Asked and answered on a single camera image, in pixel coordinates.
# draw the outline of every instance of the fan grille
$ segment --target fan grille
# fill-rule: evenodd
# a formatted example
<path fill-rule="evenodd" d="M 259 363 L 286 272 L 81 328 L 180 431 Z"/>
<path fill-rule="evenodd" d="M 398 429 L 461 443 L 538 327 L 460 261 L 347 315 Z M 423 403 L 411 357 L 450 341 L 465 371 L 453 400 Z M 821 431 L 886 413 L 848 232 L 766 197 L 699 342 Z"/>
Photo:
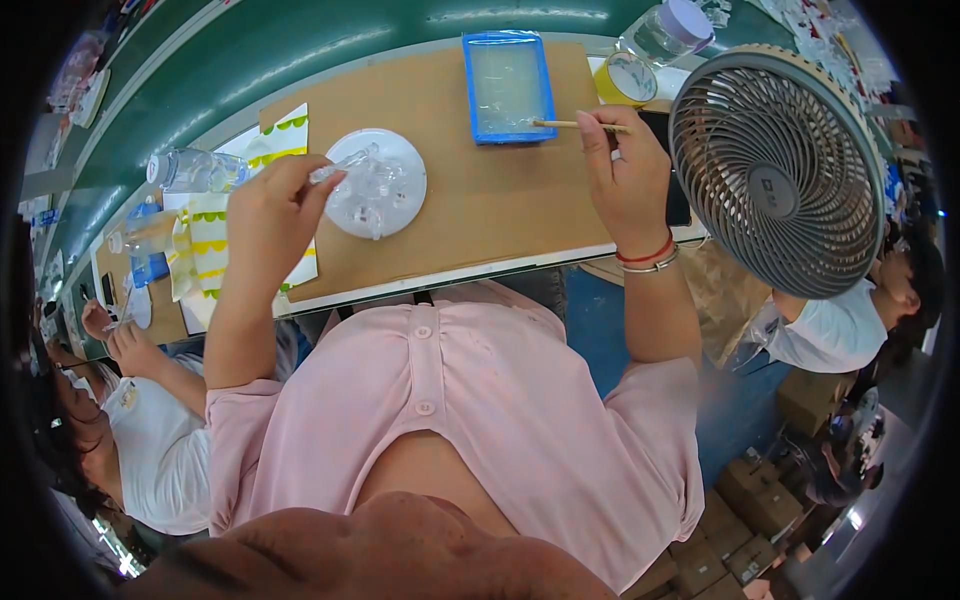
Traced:
<path fill-rule="evenodd" d="M 780 73 L 737 67 L 697 75 L 675 102 L 671 148 L 704 226 L 787 294 L 822 299 L 852 288 L 879 243 L 869 149 L 835 108 Z M 751 171 L 762 165 L 776 165 L 792 189 L 785 212 L 756 197 Z"/>

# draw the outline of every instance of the electric fan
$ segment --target electric fan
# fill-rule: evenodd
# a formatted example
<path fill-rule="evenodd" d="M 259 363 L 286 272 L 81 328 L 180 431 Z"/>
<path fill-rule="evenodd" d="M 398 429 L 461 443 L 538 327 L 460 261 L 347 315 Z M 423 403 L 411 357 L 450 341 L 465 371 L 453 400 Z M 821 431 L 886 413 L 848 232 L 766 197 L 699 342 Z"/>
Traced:
<path fill-rule="evenodd" d="M 870 271 L 882 162 L 859 107 L 816 64 L 760 44 L 708 60 L 674 101 L 670 152 L 710 235 L 773 288 L 831 298 Z"/>

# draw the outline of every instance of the white plate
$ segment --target white plate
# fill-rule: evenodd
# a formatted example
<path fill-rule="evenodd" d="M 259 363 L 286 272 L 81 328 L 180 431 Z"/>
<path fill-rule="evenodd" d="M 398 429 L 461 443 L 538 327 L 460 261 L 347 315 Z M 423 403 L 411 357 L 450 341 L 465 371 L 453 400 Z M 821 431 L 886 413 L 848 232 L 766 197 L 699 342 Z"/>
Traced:
<path fill-rule="evenodd" d="M 380 147 L 382 155 L 400 160 L 403 168 L 408 171 L 406 205 L 387 211 L 387 214 L 383 217 L 383 231 L 380 236 L 387 237 L 410 225 L 417 214 L 420 213 L 423 199 L 426 198 L 426 167 L 423 165 L 423 158 L 420 157 L 420 153 L 405 137 L 398 133 L 380 129 L 357 130 L 348 133 L 330 147 L 326 152 L 326 157 L 333 162 L 338 162 L 363 150 L 373 142 L 376 142 Z M 348 219 L 336 211 L 331 212 L 329 205 L 326 215 L 343 231 L 358 237 L 372 239 L 372 234 L 365 225 Z"/>

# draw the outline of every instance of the pink blouse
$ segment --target pink blouse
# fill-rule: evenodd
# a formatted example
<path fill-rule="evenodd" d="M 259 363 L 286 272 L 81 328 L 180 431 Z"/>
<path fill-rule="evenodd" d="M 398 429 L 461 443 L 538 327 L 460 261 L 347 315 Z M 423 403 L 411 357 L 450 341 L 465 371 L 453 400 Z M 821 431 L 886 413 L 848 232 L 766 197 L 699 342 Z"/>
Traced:
<path fill-rule="evenodd" d="M 210 533 L 290 507 L 349 514 L 377 457 L 430 429 L 524 536 L 629 587 L 704 508 L 688 359 L 635 367 L 605 400 L 549 310 L 491 281 L 329 330 L 281 385 L 207 394 Z"/>

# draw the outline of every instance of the bracelet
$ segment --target bracelet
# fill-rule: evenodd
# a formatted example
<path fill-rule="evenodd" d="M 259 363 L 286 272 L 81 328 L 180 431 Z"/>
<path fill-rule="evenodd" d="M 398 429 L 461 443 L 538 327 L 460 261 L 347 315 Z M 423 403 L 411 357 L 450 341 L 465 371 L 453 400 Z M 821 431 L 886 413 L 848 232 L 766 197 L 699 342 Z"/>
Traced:
<path fill-rule="evenodd" d="M 669 267 L 670 264 L 673 261 L 677 260 L 677 258 L 679 257 L 680 257 L 680 247 L 674 244 L 673 251 L 670 253 L 670 255 L 664 258 L 660 262 L 655 262 L 653 267 L 649 267 L 647 269 L 631 269 L 630 267 L 623 264 L 623 261 L 620 261 L 620 260 L 618 260 L 616 264 L 618 267 L 620 267 L 620 271 L 624 273 L 659 273 L 663 269 L 666 269 L 667 267 Z"/>
<path fill-rule="evenodd" d="M 654 258 L 660 258 L 661 255 L 666 254 L 670 250 L 670 247 L 673 245 L 673 231 L 669 228 L 667 229 L 666 244 L 663 244 L 663 247 L 658 251 L 650 254 L 649 256 L 641 256 L 640 258 L 627 258 L 620 253 L 620 250 L 616 251 L 616 259 L 620 262 L 647 262 L 653 260 Z"/>

